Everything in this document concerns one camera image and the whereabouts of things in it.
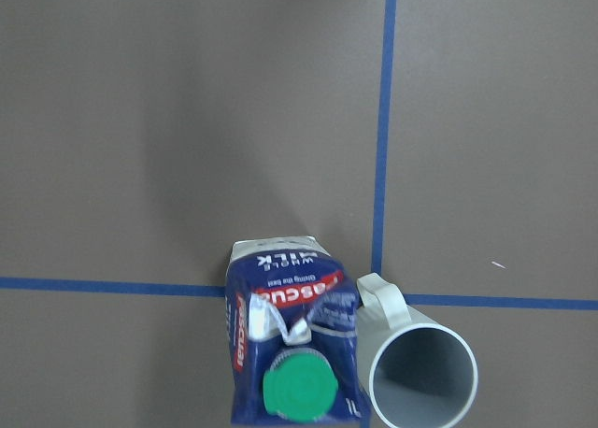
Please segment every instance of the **blue line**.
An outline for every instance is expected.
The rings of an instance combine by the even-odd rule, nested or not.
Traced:
[[[569,309],[581,311],[598,310],[598,300],[434,294],[406,294],[405,300],[410,305],[431,305],[437,307]]]
[[[62,280],[51,278],[0,277],[0,289],[2,288],[55,292],[107,292],[115,294],[224,297],[224,288],[222,286],[168,285],[162,283]]]
[[[136,283],[129,281],[63,280],[55,278],[0,277],[0,289],[224,297],[223,286],[168,285],[163,283]],[[429,305],[435,307],[490,307],[598,311],[598,300],[437,294],[405,294],[405,299],[410,305]]]
[[[392,94],[392,56],[394,53],[394,22],[396,0],[386,0],[380,101],[377,112],[376,178],[374,182],[374,218],[372,222],[372,272],[381,272],[384,243],[384,201],[386,198],[386,160],[389,142],[389,120]]]

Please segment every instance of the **red label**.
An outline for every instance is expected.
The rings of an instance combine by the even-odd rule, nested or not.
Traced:
[[[236,347],[233,367],[237,372],[243,370],[247,353],[247,306],[243,294],[236,294]]]
[[[292,307],[313,302],[337,283],[343,281],[343,278],[343,272],[339,270],[317,281],[295,283],[271,290],[260,288],[255,292],[277,308]]]

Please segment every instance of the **horizontal blue line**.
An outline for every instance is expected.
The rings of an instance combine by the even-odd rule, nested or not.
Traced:
[[[2,288],[32,291],[107,292],[115,294],[224,297],[224,288],[222,286],[168,285],[163,283],[135,283],[129,281],[0,277],[0,289]]]
[[[223,286],[168,285],[163,283],[136,283],[130,281],[63,280],[55,278],[0,277],[0,289],[224,297]],[[430,305],[436,307],[491,307],[598,311],[598,300],[436,294],[405,294],[405,300],[410,305]]]

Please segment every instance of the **white mug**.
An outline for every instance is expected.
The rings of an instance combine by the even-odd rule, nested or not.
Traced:
[[[392,428],[449,428],[474,402],[477,364],[465,341],[408,306],[378,274],[357,280],[357,368],[372,406]]]

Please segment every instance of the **vertical blue line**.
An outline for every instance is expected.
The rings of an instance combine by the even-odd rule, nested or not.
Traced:
[[[386,199],[386,160],[389,142],[389,120],[392,94],[392,56],[394,54],[394,22],[396,0],[386,0],[384,35],[382,40],[382,68],[380,73],[380,101],[377,112],[376,178],[374,182],[374,218],[372,227],[372,272],[382,270],[384,243],[384,202]]]

